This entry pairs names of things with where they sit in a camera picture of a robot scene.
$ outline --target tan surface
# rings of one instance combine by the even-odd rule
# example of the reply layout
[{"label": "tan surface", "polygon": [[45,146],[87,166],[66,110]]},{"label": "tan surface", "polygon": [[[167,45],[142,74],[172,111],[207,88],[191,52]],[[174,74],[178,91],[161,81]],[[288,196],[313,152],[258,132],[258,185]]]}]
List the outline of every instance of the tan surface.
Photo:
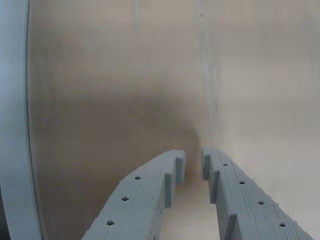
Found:
[{"label": "tan surface", "polygon": [[200,147],[232,157],[320,238],[312,0],[31,0],[28,97],[45,240],[79,240],[117,182],[188,156],[163,240],[219,239]]}]

